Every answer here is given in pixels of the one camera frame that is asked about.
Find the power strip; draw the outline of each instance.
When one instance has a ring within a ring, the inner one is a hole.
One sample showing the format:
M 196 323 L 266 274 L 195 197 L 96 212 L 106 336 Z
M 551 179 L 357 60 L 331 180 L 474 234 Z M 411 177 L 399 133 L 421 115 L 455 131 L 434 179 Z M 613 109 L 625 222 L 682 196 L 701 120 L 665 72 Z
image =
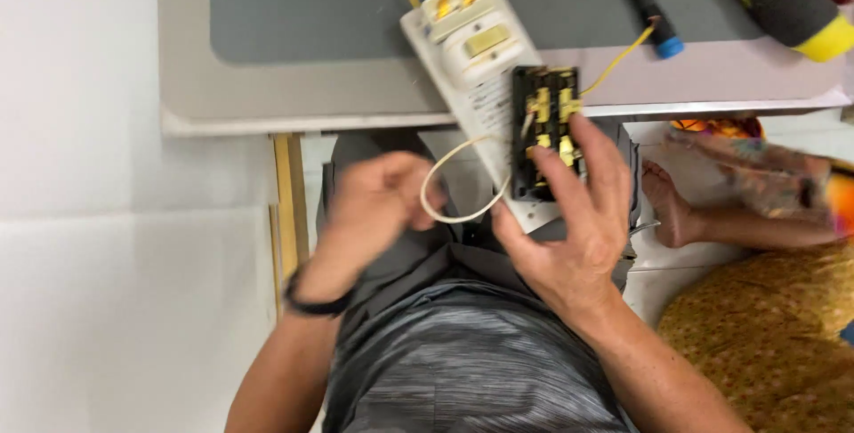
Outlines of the power strip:
M 400 26 L 433 83 L 501 188 L 511 174 L 512 78 L 519 65 L 542 65 L 524 26 L 507 0 L 425 0 L 400 18 Z M 504 200 L 530 233 L 560 217 L 554 203 Z

